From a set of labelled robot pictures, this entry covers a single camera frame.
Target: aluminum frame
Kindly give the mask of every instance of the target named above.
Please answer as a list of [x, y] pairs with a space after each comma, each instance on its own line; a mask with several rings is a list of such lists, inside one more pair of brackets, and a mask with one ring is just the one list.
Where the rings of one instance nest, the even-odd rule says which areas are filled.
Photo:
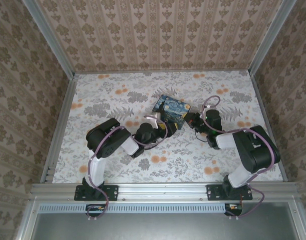
[[[218, 182], [199, 183], [110, 183], [119, 185], [119, 204], [209, 204], [236, 203], [238, 201], [208, 201], [206, 185]], [[24, 213], [17, 240], [31, 239], [35, 227], [40, 204], [76, 204], [74, 201], [75, 188], [78, 184], [34, 184], [29, 203]], [[256, 181], [252, 186], [265, 193], [265, 202], [289, 204], [292, 217], [301, 240], [306, 240], [306, 212], [300, 203], [300, 195], [294, 182]], [[253, 200], [257, 203], [261, 195], [253, 192]], [[103, 204], [103, 201], [79, 201], [86, 204]]]
[[297, 0], [285, 0], [282, 1], [271, 25], [269, 26], [267, 33], [262, 40], [257, 52], [249, 66], [249, 72], [254, 75], [264, 60], [269, 48], [272, 46], [276, 36], [278, 35], [280, 29], [284, 25], [289, 13], [293, 9]]
[[52, 49], [54, 55], [56, 56], [59, 64], [66, 73], [68, 79], [71, 81], [74, 78], [74, 67], [67, 58], [61, 44], [57, 41], [56, 35], [53, 33], [51, 27], [49, 26], [47, 20], [45, 19], [42, 10], [38, 6], [35, 0], [23, 0], [25, 6], [27, 7], [29, 13], [32, 15], [34, 21], [36, 22], [39, 30], [42, 32], [45, 40]]
[[72, 105], [73, 97], [75, 94], [76, 85], [77, 85], [76, 78], [74, 78], [72, 81], [69, 81], [68, 83], [66, 94], [65, 94], [64, 101], [62, 104], [62, 108], [59, 113], [58, 121], [57, 121], [56, 128], [54, 131], [54, 136], [53, 136], [53, 139], [52, 139], [52, 142], [51, 142], [51, 145], [49, 147], [48, 154], [46, 157], [45, 166], [44, 166], [43, 173], [40, 179], [40, 183], [48, 181], [47, 174], [50, 169], [55, 170], [59, 152], [61, 150], [61, 145], [62, 145], [64, 133], [65, 133], [65, 128], [66, 128], [69, 112], [71, 109], [70, 106]]

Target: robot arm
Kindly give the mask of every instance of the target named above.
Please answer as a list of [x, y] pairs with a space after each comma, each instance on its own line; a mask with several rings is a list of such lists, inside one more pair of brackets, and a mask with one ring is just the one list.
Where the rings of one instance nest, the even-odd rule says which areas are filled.
[[[250, 129], [259, 133], [269, 143], [274, 153], [275, 164], [278, 163], [281, 159], [280, 153], [263, 127], [258, 125]], [[216, 136], [215, 140], [219, 149], [237, 148], [241, 159], [241, 164], [228, 175], [230, 188], [246, 185], [259, 170], [266, 169], [271, 164], [272, 157], [268, 147], [252, 133], [225, 133]]]
[[[87, 147], [89, 148], [89, 155], [92, 157], [99, 145], [99, 143], [104, 139], [104, 137], [113, 129], [120, 126], [119, 121], [115, 118], [111, 118], [108, 121], [98, 125], [88, 132], [86, 135]], [[172, 136], [177, 130], [177, 125], [175, 123], [165, 123], [167, 127], [168, 134], [167, 137]], [[137, 130], [134, 138], [132, 134], [127, 129], [119, 129], [114, 132], [101, 146], [96, 157], [90, 163], [90, 178], [95, 186], [101, 188], [104, 184], [104, 169], [107, 161], [107, 157], [112, 155], [119, 147], [122, 147], [126, 153], [133, 158], [141, 155], [145, 148], [140, 146], [139, 143], [148, 145], [150, 143], [155, 143], [157, 139], [165, 136], [165, 127], [162, 128], [157, 125], [157, 128], [149, 123], [142, 123]], [[83, 178], [82, 184], [88, 192], [88, 195], [98, 195], [98, 191], [92, 187], [89, 178]]]
[[[201, 119], [199, 113], [188, 113], [185, 121], [188, 126], [198, 133], [206, 133], [210, 147], [214, 149], [236, 148], [238, 150], [241, 163], [229, 175], [224, 177], [222, 193], [223, 198], [239, 198], [240, 190], [249, 183], [254, 175], [262, 169], [266, 169], [272, 162], [271, 153], [264, 142], [254, 134], [238, 131], [234, 133], [219, 133], [207, 127]], [[206, 111], [206, 122], [217, 130], [222, 130], [219, 112], [215, 109]], [[276, 146], [260, 125], [250, 128], [261, 135], [273, 150], [275, 164], [281, 159]]]

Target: metal extrusion bar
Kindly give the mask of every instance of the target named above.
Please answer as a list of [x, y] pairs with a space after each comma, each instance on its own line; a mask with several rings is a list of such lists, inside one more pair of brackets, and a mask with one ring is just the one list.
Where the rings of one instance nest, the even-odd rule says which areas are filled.
[[[203, 69], [161, 69], [161, 70], [126, 70], [126, 71], [76, 71], [76, 75], [86, 74], [136, 74], [136, 73], [189, 73], [189, 72], [200, 72]], [[227, 71], [227, 68], [219, 69], [207, 69], [208, 72]], [[234, 71], [247, 71], [246, 68], [235, 68]]]
[[29, 202], [26, 206], [21, 225], [18, 229], [16, 240], [30, 240], [35, 227], [37, 212], [39, 208], [38, 202]]
[[306, 239], [306, 211], [303, 204], [293, 199], [289, 202], [289, 208], [300, 239]]
[[[218, 182], [205, 183], [115, 183], [119, 185], [117, 202], [122, 203], [227, 203], [228, 201], [208, 201], [206, 185]], [[77, 184], [34, 184], [31, 189], [30, 201], [39, 203], [67, 203], [73, 201]], [[293, 182], [259, 182], [252, 186], [265, 193], [266, 202], [288, 202], [293, 198], [299, 199], [297, 188]], [[253, 200], [257, 202], [261, 195], [253, 192]], [[102, 201], [85, 201], [95, 204]]]
[[253, 61], [249, 66], [249, 71], [251, 75], [254, 75], [258, 70], [259, 66], [261, 65], [264, 57], [266, 56], [269, 48], [273, 44], [277, 34], [279, 33], [280, 29], [282, 28], [286, 18], [288, 17], [289, 13], [293, 9], [296, 0], [285, 0], [282, 1], [281, 6], [279, 7], [271, 25], [269, 26], [267, 33], [259, 46]]
[[51, 30], [49, 24], [47, 23], [41, 9], [39, 8], [35, 0], [23, 0], [25, 6], [27, 7], [29, 13], [32, 15], [34, 21], [36, 22], [39, 30], [42, 32], [45, 40], [55, 54], [59, 64], [62, 66], [64, 72], [66, 73], [68, 79], [73, 80], [74, 68], [68, 60], [66, 53], [57, 41], [55, 34]]
[[69, 116], [70, 106], [72, 105], [75, 89], [76, 89], [76, 80], [72, 80], [68, 83], [67, 91], [65, 94], [65, 98], [62, 104], [62, 108], [58, 117], [58, 121], [56, 124], [56, 128], [54, 131], [54, 136], [51, 142], [51, 146], [49, 148], [49, 152], [47, 154], [45, 166], [43, 169], [43, 173], [41, 176], [40, 183], [45, 182], [47, 178], [47, 172], [50, 167], [55, 167], [58, 159], [58, 155], [61, 149], [64, 133], [65, 133], [65, 127], [67, 124], [67, 119]]

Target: gray flower pattern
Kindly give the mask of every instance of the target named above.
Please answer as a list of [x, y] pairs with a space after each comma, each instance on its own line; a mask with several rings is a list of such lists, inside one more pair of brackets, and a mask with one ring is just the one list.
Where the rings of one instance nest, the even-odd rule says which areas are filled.
[[306, 127], [301, 123], [298, 123], [295, 128], [295, 134], [298, 138], [303, 138], [305, 136]]
[[145, 102], [147, 101], [148, 97], [146, 95], [143, 95], [141, 93], [138, 93], [138, 92], [135, 92], [135, 91], [130, 91], [128, 94], [127, 94], [128, 97], [130, 97], [128, 99], [128, 101], [130, 103], [135, 103], [135, 102]]
[[8, 110], [15, 111], [18, 110], [19, 102], [17, 101], [17, 97], [11, 96], [7, 98], [7, 106]]
[[15, 217], [13, 218], [13, 226], [14, 228], [18, 228], [23, 218], [23, 212], [19, 211]]
[[138, 166], [142, 169], [142, 171], [147, 171], [149, 170], [150, 164], [147, 158], [142, 159]]
[[[90, 129], [109, 118], [116, 118], [134, 134], [141, 123], [148, 121], [143, 116], [152, 114], [162, 94], [188, 103], [191, 111], [196, 112], [201, 110], [207, 96], [219, 95], [222, 101], [217, 109], [223, 129], [239, 128], [240, 123], [246, 127], [257, 124], [265, 127], [247, 71], [84, 74], [76, 77], [76, 92], [54, 183], [81, 182], [85, 173], [79, 168], [87, 165], [89, 158], [85, 136]], [[36, 125], [32, 116], [28, 119]], [[39, 163], [45, 157], [36, 154], [34, 159]], [[234, 149], [209, 148], [197, 140], [194, 131], [185, 124], [171, 138], [137, 158], [133, 159], [119, 148], [107, 159], [104, 179], [109, 183], [221, 181], [222, 175], [234, 170], [239, 162]], [[275, 167], [257, 179], [282, 178], [279, 168]]]
[[7, 188], [8, 186], [13, 186], [13, 183], [15, 182], [15, 174], [13, 171], [7, 172], [2, 178], [3, 178], [3, 184], [4, 187]]
[[237, 104], [239, 104], [240, 102], [248, 103], [252, 100], [251, 96], [245, 95], [242, 92], [232, 91], [229, 95], [233, 97], [232, 101]]
[[297, 176], [298, 176], [298, 167], [295, 164], [291, 163], [289, 165], [289, 168], [288, 168], [288, 174], [292, 178], [297, 178]]
[[33, 184], [33, 180], [32, 179], [29, 179], [27, 180], [27, 182], [24, 184], [24, 190], [25, 190], [25, 193], [28, 194], [32, 188], [32, 184]]

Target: metal vent grille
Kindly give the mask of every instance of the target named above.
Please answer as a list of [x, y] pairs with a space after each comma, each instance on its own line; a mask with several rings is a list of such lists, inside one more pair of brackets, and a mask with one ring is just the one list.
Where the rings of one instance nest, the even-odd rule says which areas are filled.
[[[85, 203], [42, 203], [39, 213], [85, 213]], [[224, 203], [183, 203], [183, 204], [160, 204], [160, 203], [111, 203], [108, 213], [224, 213]]]

